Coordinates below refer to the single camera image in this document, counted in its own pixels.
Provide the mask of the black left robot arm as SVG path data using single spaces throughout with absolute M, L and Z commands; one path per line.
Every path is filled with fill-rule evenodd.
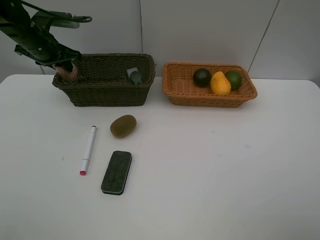
M 0 2 L 0 31 L 16 42 L 14 51 L 35 61 L 37 65 L 56 70 L 67 81 L 74 81 L 78 69 L 73 60 L 81 58 L 81 53 L 59 43 L 50 33 L 50 28 L 78 28 L 84 17 L 70 13 L 47 11 L 37 8 L 30 17 L 22 0 L 2 0 Z

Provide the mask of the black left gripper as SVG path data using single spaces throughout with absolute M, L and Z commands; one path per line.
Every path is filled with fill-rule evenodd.
M 13 40 L 17 43 L 16 53 L 35 60 L 39 65 L 53 65 L 54 69 L 59 66 L 70 72 L 73 60 L 82 57 L 79 51 L 59 43 L 51 33 L 39 27 L 24 28 Z

